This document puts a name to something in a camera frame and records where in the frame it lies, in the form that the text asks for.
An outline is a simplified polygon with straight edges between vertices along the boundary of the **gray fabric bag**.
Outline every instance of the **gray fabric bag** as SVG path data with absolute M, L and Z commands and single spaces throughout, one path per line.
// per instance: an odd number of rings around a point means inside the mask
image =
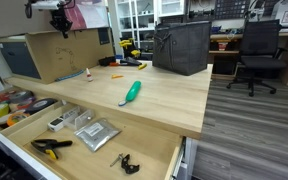
M 206 69 L 210 32 L 208 21 L 156 26 L 153 66 L 187 76 Z

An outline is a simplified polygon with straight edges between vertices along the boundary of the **cardboard box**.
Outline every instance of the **cardboard box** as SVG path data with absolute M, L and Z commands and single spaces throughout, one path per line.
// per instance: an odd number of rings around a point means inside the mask
M 86 67 L 94 67 L 101 58 L 113 56 L 112 40 L 108 28 L 107 32 L 109 43 L 106 44 L 103 44 L 103 41 L 100 42 L 98 29 L 89 29 L 70 31 L 68 33 L 69 38 L 67 39 L 64 39 L 60 32 L 26 34 L 24 38 L 18 38 L 18 40 L 16 38 L 1 38 L 0 48 L 5 59 L 7 59 L 6 55 L 9 54 L 13 58 L 16 55 L 19 58 L 23 58 L 21 56 L 22 51 L 14 50 L 15 53 L 3 52 L 5 49 L 2 48 L 5 48 L 3 43 L 25 42 L 34 67 L 22 68 L 33 70 L 36 68 L 40 78 L 38 75 L 31 76 L 25 75 L 29 73 L 18 73 L 18 71 L 15 71 L 15 68 L 18 66 L 12 64 L 16 63 L 16 61 L 6 60 L 10 65 L 13 75 L 48 84 L 54 82 L 59 77 L 84 70 Z

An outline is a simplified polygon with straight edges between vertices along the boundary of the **glue stick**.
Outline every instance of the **glue stick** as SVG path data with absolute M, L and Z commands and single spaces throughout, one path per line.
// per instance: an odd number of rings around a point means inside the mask
M 87 77 L 87 80 L 89 82 L 93 81 L 93 77 L 92 77 L 90 71 L 88 70 L 88 68 L 86 68 L 86 77 Z

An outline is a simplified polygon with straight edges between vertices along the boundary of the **clamp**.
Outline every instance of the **clamp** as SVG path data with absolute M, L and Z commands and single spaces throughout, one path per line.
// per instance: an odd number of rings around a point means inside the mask
M 130 155 L 126 155 L 123 159 L 122 159 L 122 163 L 121 166 L 123 169 L 125 169 L 126 174 L 134 174 L 136 172 L 138 172 L 140 170 L 140 165 L 129 165 L 128 164 L 128 160 L 130 160 Z
M 37 139 L 31 142 L 33 147 L 45 154 L 49 154 L 53 159 L 58 159 L 58 156 L 54 151 L 55 148 L 71 146 L 72 143 L 73 141 L 58 142 L 55 139 Z

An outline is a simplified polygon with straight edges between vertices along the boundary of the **gray floor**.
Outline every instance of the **gray floor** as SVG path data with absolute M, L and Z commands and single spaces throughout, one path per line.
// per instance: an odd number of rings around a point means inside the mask
M 213 80 L 193 175 L 200 179 L 288 180 L 288 87 L 277 94 Z

